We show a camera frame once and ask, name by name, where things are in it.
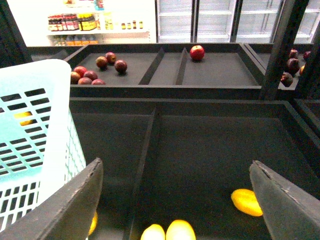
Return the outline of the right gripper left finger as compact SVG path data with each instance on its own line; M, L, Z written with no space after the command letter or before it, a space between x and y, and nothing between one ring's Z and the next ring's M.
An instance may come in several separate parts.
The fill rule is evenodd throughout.
M70 182L0 233L2 240L85 240L103 184L96 158Z

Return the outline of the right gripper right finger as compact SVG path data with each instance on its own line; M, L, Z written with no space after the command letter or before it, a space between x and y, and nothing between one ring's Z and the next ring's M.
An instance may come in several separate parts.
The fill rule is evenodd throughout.
M260 161L249 177L273 240L318 240L320 201Z

